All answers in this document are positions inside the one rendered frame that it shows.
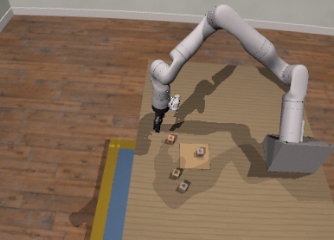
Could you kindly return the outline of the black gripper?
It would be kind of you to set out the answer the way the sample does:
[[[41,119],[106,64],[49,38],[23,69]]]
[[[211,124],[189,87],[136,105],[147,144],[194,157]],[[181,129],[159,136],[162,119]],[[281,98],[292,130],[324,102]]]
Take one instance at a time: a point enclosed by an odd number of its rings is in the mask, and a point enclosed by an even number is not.
[[[152,110],[155,112],[153,130],[155,130],[156,133],[160,133],[161,123],[163,122],[163,118],[164,118],[165,113],[167,113],[169,111],[169,109],[170,109],[169,107],[167,107],[165,109],[157,109],[152,105]]]

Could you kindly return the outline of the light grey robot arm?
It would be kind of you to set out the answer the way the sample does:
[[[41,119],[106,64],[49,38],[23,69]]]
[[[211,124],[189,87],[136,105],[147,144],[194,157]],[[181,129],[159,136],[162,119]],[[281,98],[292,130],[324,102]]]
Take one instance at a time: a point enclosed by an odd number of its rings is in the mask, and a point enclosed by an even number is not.
[[[304,100],[309,80],[306,66],[289,65],[281,60],[273,44],[226,4],[212,8],[198,26],[170,52],[170,66],[162,60],[155,60],[151,64],[152,105],[157,109],[169,107],[172,113],[177,112],[180,95],[170,97],[170,84],[176,79],[184,63],[218,29],[225,29],[235,36],[254,59],[271,70],[285,85],[290,86],[289,91],[282,97],[279,140],[302,142]]]

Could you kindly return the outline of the tan square mat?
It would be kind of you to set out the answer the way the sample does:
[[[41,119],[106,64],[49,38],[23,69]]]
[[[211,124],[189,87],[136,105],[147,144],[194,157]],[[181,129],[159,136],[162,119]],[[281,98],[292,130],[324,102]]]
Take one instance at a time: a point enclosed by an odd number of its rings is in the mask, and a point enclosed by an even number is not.
[[[196,156],[197,148],[203,148],[203,157]],[[180,143],[180,169],[210,170],[209,144]]]

